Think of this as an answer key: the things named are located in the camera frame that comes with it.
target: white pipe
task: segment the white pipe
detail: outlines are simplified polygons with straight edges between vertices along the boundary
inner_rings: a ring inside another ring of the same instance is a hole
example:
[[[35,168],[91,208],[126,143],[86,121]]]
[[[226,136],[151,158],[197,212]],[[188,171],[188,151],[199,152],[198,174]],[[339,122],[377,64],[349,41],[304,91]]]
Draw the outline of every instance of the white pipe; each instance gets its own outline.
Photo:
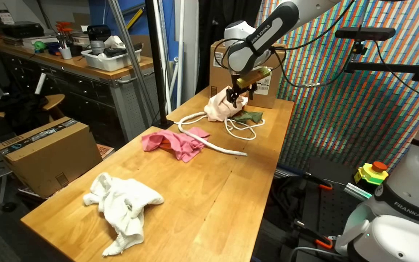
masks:
[[[161,28],[161,21],[160,21],[160,15],[158,12],[158,0],[153,0],[154,5],[154,12],[155,12],[155,22],[156,22],[156,29],[158,32],[158,43],[159,43],[159,55],[161,58],[161,69],[163,71],[163,78],[164,78],[164,88],[166,90],[166,111],[170,113],[172,111],[171,108],[171,96],[169,94],[169,78],[168,78],[168,72],[167,72],[167,57],[165,57],[164,54],[164,43],[163,43],[163,32]]]
[[[180,0],[180,23],[179,23],[179,67],[177,72],[177,107],[182,100],[182,66],[183,66],[183,18],[185,12],[185,0]]]
[[[174,66],[174,73],[172,74],[172,80],[169,93],[172,95],[172,92],[174,91],[174,85],[176,84],[176,78],[177,78],[177,72],[179,71],[179,59],[174,58],[174,61],[176,62],[176,65]]]
[[[181,121],[179,121],[179,123],[178,123],[179,130],[182,133],[186,134],[187,136],[190,136],[190,137],[202,142],[203,144],[205,144],[205,146],[210,147],[210,148],[212,148],[216,151],[226,153],[226,154],[231,154],[231,155],[237,155],[237,156],[248,156],[248,154],[244,153],[244,152],[228,150],[228,149],[224,149],[224,148],[219,147],[219,146],[215,146],[214,144],[211,144],[210,142],[206,141],[205,139],[202,139],[199,136],[197,136],[195,134],[192,134],[192,133],[190,133],[190,132],[188,132],[188,131],[186,131],[185,129],[182,128],[182,124],[185,124],[183,122],[185,122],[189,119],[195,118],[196,116],[204,116],[204,115],[206,115],[205,112],[199,112],[199,113],[195,113],[195,114],[192,114],[192,115],[189,115],[189,116],[186,116],[186,117],[182,118]]]

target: blue wall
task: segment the blue wall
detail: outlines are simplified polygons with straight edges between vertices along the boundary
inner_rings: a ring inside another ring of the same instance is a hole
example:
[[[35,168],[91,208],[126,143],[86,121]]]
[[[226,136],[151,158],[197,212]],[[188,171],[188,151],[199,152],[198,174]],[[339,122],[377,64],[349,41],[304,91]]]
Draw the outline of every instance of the blue wall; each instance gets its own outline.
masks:
[[[108,0],[89,0],[90,4],[90,17],[92,25],[101,25],[103,23],[103,12],[106,1],[106,15],[105,15],[105,24],[111,29],[113,35],[121,35],[120,31],[117,28],[117,25],[114,20],[114,16],[109,8]],[[164,21],[166,23],[166,33],[168,36],[168,49],[169,49],[169,60],[173,60],[178,54],[178,43],[174,41],[174,2],[173,0],[162,0],[163,1],[163,10],[164,10]],[[144,0],[118,0],[121,10],[126,10],[130,7],[144,3]],[[129,33],[131,35],[148,35],[148,21],[147,21],[147,10],[140,17],[140,19],[130,28]],[[133,17],[134,13],[126,15],[124,20],[126,24]]]

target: floor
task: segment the floor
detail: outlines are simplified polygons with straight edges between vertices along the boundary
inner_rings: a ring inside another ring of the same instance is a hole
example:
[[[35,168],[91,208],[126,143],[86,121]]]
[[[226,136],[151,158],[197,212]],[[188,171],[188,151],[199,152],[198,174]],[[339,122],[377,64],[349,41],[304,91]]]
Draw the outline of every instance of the floor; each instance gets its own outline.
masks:
[[[29,210],[16,196],[16,192],[15,181],[8,179],[5,200],[15,202],[17,208],[11,213],[2,212],[0,209],[0,261],[70,261],[20,222]]]

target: cardboard box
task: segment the cardboard box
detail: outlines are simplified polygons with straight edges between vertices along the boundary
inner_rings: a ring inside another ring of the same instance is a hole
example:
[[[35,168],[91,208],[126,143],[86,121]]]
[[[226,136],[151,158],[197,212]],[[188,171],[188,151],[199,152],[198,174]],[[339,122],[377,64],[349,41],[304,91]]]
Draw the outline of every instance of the cardboard box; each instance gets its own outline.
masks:
[[[101,162],[87,125],[64,117],[0,144],[14,174],[47,198]]]
[[[217,41],[211,45],[211,58],[209,65],[209,86],[211,90],[209,93],[210,97],[226,88],[226,86],[232,86],[231,73],[229,73],[227,69],[220,67],[214,58],[214,49],[219,42],[220,41]],[[219,45],[218,49],[216,50],[216,58],[218,59],[219,63],[221,63],[221,58],[223,57],[225,51],[226,47],[223,44]],[[282,59],[284,57],[284,52],[278,51],[278,55]],[[227,56],[224,58],[222,64],[227,66]],[[263,63],[261,66],[266,66],[273,69],[278,65],[278,58],[275,55],[272,55],[268,61]],[[270,76],[258,81],[258,90],[253,94],[253,100],[248,100],[248,104],[251,106],[272,108],[274,106],[274,100],[278,95],[279,81],[281,80],[281,76],[281,67],[278,67],[272,71]]]

